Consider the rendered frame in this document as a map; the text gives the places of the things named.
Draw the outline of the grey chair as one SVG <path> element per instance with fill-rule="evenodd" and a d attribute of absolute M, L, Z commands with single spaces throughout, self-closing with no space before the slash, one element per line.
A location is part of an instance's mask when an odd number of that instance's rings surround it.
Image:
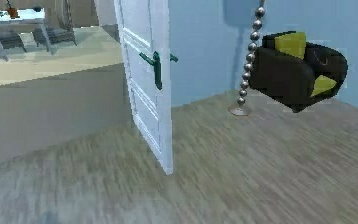
<path fill-rule="evenodd" d="M 59 26 L 57 28 L 46 28 L 50 44 L 61 42 L 73 42 L 76 44 L 69 0 L 55 0 L 54 10 Z"/>
<path fill-rule="evenodd" d="M 13 30 L 0 31 L 0 42 L 4 49 L 21 47 L 24 51 L 26 51 L 20 35 Z"/>

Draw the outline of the white panelled room door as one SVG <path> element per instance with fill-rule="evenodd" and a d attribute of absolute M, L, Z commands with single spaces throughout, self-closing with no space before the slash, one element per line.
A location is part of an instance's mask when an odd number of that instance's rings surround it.
<path fill-rule="evenodd" d="M 133 121 L 160 166 L 173 173 L 170 34 L 168 0 L 114 0 Z M 162 89 L 154 82 L 149 58 L 157 51 Z"/>

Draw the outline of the silver beaded floor lamp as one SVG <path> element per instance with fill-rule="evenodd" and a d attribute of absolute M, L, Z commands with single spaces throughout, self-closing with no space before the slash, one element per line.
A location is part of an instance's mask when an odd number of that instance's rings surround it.
<path fill-rule="evenodd" d="M 247 46 L 248 54 L 246 55 L 246 63 L 244 64 L 244 73 L 240 82 L 238 91 L 239 97 L 236 103 L 228 108 L 228 111 L 235 116 L 248 116 L 251 110 L 245 105 L 246 96 L 248 95 L 249 79 L 253 72 L 253 63 L 255 61 L 255 51 L 257 50 L 257 41 L 260 39 L 260 29 L 262 28 L 262 19 L 265 15 L 265 1 L 259 0 L 259 6 L 255 9 L 255 20 L 252 23 L 252 31 L 250 33 L 250 43 Z"/>

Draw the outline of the white table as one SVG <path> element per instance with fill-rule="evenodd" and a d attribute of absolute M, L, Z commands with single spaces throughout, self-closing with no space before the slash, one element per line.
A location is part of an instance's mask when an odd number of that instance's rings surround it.
<path fill-rule="evenodd" d="M 50 40 L 49 35 L 45 26 L 45 9 L 42 8 L 39 12 L 34 11 L 33 9 L 18 9 L 17 10 L 18 18 L 11 18 L 9 15 L 0 16 L 0 26 L 16 25 L 16 24 L 37 24 L 43 36 L 46 40 L 46 48 L 50 50 Z M 3 48 L 3 45 L 0 41 L 0 56 L 7 61 L 7 54 Z"/>

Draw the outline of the orange plant pot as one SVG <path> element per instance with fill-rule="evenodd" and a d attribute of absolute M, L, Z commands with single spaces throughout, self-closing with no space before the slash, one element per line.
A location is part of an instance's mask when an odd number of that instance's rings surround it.
<path fill-rule="evenodd" d="M 17 9 L 16 8 L 13 8 L 11 6 L 11 3 L 10 3 L 10 0 L 6 0 L 7 1 L 7 12 L 10 16 L 11 19 L 15 19 L 15 18 L 18 18 L 19 15 L 18 15 L 18 12 L 17 12 Z"/>

